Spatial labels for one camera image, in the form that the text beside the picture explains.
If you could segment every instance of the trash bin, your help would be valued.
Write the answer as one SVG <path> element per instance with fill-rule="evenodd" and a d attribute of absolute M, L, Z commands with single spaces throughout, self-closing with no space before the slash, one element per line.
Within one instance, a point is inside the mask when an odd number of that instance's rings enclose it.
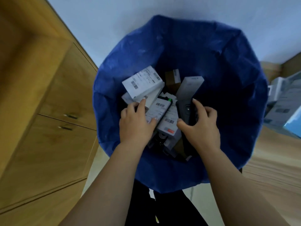
<path fill-rule="evenodd" d="M 179 69 L 205 81 L 194 95 L 217 110 L 221 150 L 237 168 L 251 157 L 263 123 L 267 80 L 248 40 L 239 29 L 219 22 L 154 16 L 126 35 L 101 64 L 93 86 L 100 146 L 111 156 L 119 139 L 122 81 L 151 65 L 161 77 Z M 136 179 L 159 193 L 207 183 L 200 157 L 176 161 L 145 148 Z"/>

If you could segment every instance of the cabinet handle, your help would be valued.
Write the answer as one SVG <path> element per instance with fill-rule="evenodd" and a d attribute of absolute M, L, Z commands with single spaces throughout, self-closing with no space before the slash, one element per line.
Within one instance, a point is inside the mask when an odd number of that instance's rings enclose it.
<path fill-rule="evenodd" d="M 64 116 L 65 116 L 65 117 L 69 117 L 69 118 L 72 118 L 72 119 L 76 119 L 76 120 L 77 120 L 77 117 L 71 116 L 71 115 L 69 115 L 69 114 L 64 114 Z"/>
<path fill-rule="evenodd" d="M 63 127 L 63 126 L 58 126 L 58 128 L 61 128 L 61 129 L 66 129 L 66 130 L 72 131 L 72 129 L 71 129 L 71 128 L 66 128 L 66 127 Z"/>

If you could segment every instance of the forearm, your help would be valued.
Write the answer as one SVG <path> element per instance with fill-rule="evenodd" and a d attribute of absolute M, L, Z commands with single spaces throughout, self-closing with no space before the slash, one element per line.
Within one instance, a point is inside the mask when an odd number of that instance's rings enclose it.
<path fill-rule="evenodd" d="M 65 225 L 124 225 L 143 149 L 119 144 L 94 182 L 61 222 Z"/>
<path fill-rule="evenodd" d="M 225 225 L 288 225 L 220 149 L 201 158 Z"/>

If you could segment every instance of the person's left hand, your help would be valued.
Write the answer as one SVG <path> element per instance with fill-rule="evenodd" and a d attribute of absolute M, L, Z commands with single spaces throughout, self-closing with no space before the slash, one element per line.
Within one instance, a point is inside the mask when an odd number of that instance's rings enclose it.
<path fill-rule="evenodd" d="M 145 118 L 145 101 L 140 103 L 133 102 L 127 108 L 121 111 L 121 119 L 119 120 L 120 143 L 129 143 L 137 146 L 141 150 L 145 148 L 152 137 L 156 127 L 157 120 L 155 118 L 148 124 Z"/>

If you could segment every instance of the cabinet door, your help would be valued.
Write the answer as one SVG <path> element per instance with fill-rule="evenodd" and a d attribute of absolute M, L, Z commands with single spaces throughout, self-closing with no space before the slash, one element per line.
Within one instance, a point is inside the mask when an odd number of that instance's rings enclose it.
<path fill-rule="evenodd" d="M 95 136 L 37 115 L 0 180 L 0 209 L 81 179 Z"/>
<path fill-rule="evenodd" d="M 92 87 L 96 70 L 73 45 L 51 84 L 39 114 L 96 130 Z"/>
<path fill-rule="evenodd" d="M 80 199 L 86 180 L 0 214 L 1 225 L 56 226 Z"/>

